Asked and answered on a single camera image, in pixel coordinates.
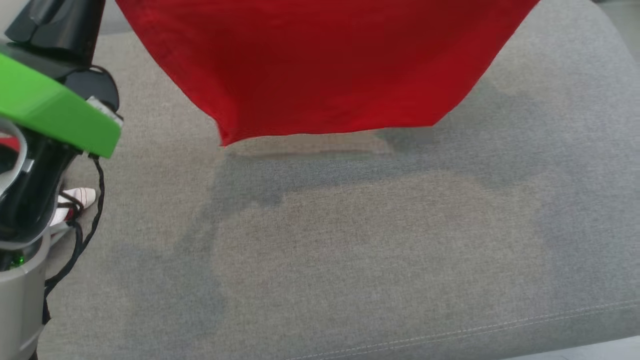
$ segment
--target red fabric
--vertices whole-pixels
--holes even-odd
[[[20,142],[18,141],[18,139],[11,137],[11,138],[0,138],[0,146],[6,146],[9,147],[13,150],[15,150],[16,152],[20,151]]]
[[[117,0],[218,122],[262,135],[432,126],[538,0]]]

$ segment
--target black plastic part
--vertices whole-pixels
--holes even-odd
[[[62,173],[81,151],[25,128],[27,158],[33,160],[0,200],[0,240],[22,242],[49,223],[49,208],[55,203]]]
[[[115,81],[104,69],[77,70],[60,81],[83,99],[96,97],[114,112],[120,108],[120,96]]]
[[[105,0],[30,0],[5,31],[46,57],[91,65]]]
[[[64,2],[65,0],[33,0],[29,9],[29,18],[36,25],[48,24]]]
[[[18,153],[10,147],[0,145],[0,174],[13,169]]]
[[[0,250],[0,272],[9,270],[11,263],[13,263],[13,254]]]

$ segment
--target green plastic part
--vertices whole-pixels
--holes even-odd
[[[0,116],[91,154],[110,158],[118,123],[64,85],[0,54]]]

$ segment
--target gray plastic base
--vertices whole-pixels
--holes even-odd
[[[0,360],[28,360],[36,350],[44,328],[42,306],[50,246],[47,230],[29,261],[0,272]]]

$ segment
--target gray fabric surface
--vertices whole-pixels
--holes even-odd
[[[132,33],[96,62],[125,131],[42,359],[498,359],[640,334],[640,74],[589,1],[543,0],[431,129],[222,149]]]
[[[101,34],[121,33],[130,31],[131,26],[125,19],[115,0],[106,0],[100,24]]]

